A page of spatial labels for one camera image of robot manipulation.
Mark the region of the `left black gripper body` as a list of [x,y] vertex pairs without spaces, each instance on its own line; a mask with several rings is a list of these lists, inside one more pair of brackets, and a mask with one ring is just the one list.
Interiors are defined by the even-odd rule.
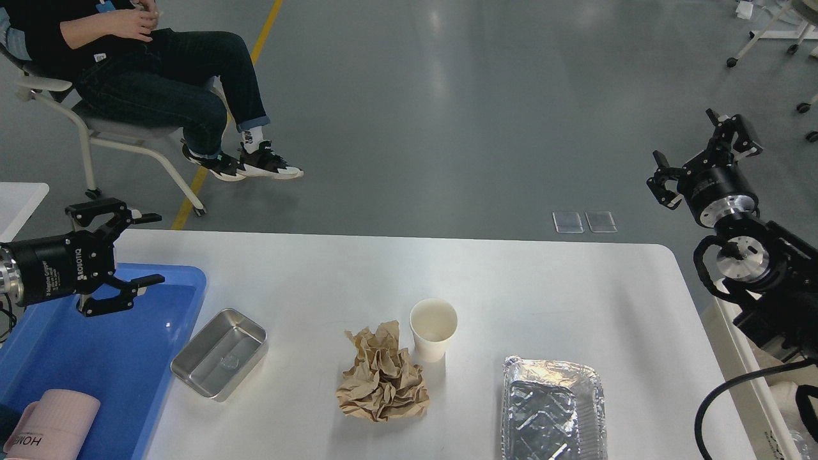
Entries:
[[114,242],[91,232],[10,242],[6,270],[11,281],[6,291],[20,307],[90,295],[115,272]]

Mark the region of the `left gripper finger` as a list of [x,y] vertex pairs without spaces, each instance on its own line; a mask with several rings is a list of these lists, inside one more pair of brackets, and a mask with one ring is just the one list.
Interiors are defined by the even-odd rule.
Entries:
[[[65,213],[70,217],[74,228],[73,232],[69,233],[70,237],[94,247],[111,247],[129,226],[162,220],[158,213],[141,213],[129,209],[125,202],[117,198],[73,204],[65,207]],[[94,218],[106,215],[111,216],[108,221],[103,222],[93,232],[87,230]]]
[[149,286],[160,284],[166,280],[161,274],[151,274],[138,279],[121,280],[117,277],[109,277],[105,284],[113,286],[119,294],[107,299],[95,299],[91,295],[79,295],[77,311],[85,317],[111,314],[112,312],[128,311],[134,308],[134,299],[138,295],[143,295]]

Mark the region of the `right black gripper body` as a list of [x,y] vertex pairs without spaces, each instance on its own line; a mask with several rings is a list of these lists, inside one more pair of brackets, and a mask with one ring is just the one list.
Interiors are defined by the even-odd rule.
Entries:
[[759,198],[739,165],[713,166],[681,178],[684,196],[696,224],[706,228],[731,213],[756,213]]

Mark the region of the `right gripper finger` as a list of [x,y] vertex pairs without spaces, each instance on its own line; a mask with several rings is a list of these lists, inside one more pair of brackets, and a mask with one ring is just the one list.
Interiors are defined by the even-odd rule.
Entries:
[[764,151],[755,129],[742,114],[718,114],[705,111],[714,127],[712,137],[703,151],[704,169],[736,169],[740,160]]
[[683,193],[673,192],[667,189],[666,181],[681,181],[691,173],[690,169],[684,165],[681,168],[672,167],[667,161],[663,152],[655,149],[652,157],[656,162],[656,170],[651,177],[647,178],[647,187],[658,203],[670,210],[675,210],[680,206],[681,201],[687,201]]

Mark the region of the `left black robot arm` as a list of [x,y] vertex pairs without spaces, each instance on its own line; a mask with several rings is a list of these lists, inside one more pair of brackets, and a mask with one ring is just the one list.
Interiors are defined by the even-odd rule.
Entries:
[[67,206],[73,231],[50,238],[2,244],[2,299],[27,307],[79,295],[85,317],[128,311],[135,297],[164,282],[161,274],[139,279],[115,277],[114,242],[132,225],[158,222],[158,213],[141,213],[115,198]]

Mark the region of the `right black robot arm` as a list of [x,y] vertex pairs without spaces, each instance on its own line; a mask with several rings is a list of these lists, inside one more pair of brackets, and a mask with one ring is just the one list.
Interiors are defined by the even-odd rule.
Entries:
[[714,132],[707,145],[680,168],[654,151],[656,169],[646,184],[662,206],[686,201],[698,226],[713,235],[693,251],[703,286],[738,305],[734,326],[781,364],[728,379],[698,407],[693,436],[704,459],[703,422],[716,397],[747,381],[816,364],[817,254],[815,247],[772,220],[760,218],[759,198],[739,161],[762,153],[753,125],[741,114],[707,109]]

